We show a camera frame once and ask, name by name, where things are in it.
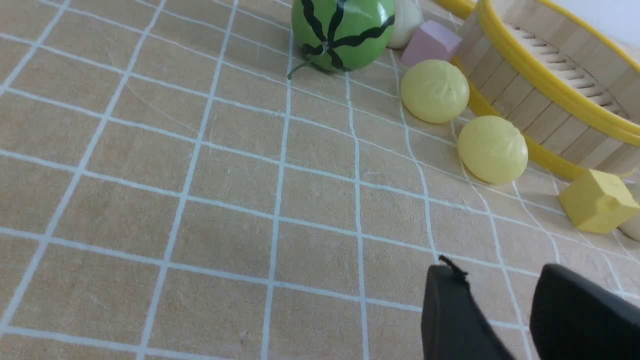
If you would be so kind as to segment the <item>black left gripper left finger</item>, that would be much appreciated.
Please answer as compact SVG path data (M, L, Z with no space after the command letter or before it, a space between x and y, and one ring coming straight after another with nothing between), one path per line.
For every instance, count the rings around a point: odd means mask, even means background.
M430 265L423 296L425 360L514 360L475 301L468 272L440 255Z

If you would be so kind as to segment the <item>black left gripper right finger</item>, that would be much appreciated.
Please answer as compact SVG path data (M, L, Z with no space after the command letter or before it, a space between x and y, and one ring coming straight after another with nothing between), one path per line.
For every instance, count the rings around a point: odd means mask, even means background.
M535 285L529 330L541 360L637 360L638 306L557 263Z

